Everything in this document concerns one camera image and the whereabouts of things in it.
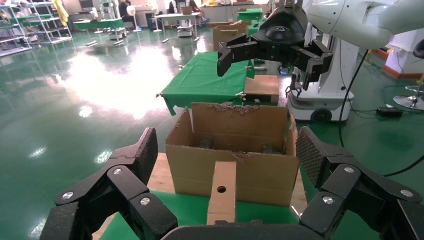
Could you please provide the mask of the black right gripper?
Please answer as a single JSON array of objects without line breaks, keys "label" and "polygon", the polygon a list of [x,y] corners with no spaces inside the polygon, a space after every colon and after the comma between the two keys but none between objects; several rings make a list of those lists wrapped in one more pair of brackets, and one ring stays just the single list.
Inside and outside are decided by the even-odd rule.
[{"label": "black right gripper", "polygon": [[280,62],[304,72],[301,88],[306,91],[329,71],[333,59],[333,53],[317,39],[304,46],[307,25],[302,7],[279,6],[250,39],[241,33],[219,43],[217,75],[223,77],[233,63],[251,59]]}]

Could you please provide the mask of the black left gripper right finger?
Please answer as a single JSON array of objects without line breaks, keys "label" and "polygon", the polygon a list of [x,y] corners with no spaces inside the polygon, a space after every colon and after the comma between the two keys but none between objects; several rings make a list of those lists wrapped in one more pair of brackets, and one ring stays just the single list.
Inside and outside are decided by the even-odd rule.
[{"label": "black left gripper right finger", "polygon": [[296,156],[317,189],[300,217],[302,226],[328,240],[351,211],[382,240],[423,239],[424,206],[415,190],[366,168],[307,126],[298,132]]}]

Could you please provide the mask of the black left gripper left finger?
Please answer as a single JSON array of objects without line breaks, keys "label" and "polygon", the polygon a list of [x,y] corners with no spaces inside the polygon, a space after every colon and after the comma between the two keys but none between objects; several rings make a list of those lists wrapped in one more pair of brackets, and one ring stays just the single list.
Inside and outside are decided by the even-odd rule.
[{"label": "black left gripper left finger", "polygon": [[119,213],[139,239],[162,239],[178,220],[148,188],[157,157],[157,133],[148,127],[138,142],[114,150],[100,170],[56,196],[40,238],[90,240]]}]

